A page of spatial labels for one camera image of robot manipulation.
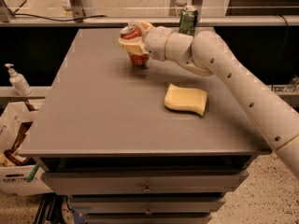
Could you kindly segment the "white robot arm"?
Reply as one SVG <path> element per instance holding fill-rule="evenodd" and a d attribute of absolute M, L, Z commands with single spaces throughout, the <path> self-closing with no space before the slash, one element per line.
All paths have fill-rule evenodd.
<path fill-rule="evenodd" d="M 299 113 L 254 76 L 214 29 L 195 27 L 188 35 L 146 21 L 130 21 L 120 30 L 119 44 L 131 55 L 173 62 L 197 76 L 216 75 L 268 146 L 299 178 Z"/>

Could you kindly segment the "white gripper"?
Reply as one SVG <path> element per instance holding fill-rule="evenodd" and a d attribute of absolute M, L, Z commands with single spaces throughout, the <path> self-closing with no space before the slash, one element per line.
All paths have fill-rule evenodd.
<path fill-rule="evenodd" d="M 132 59 L 151 59 L 163 62 L 165 60 L 165 46 L 173 30 L 163 26 L 153 27 L 147 21 L 132 21 L 141 31 L 141 36 L 133 39 L 119 38 L 119 44 Z"/>

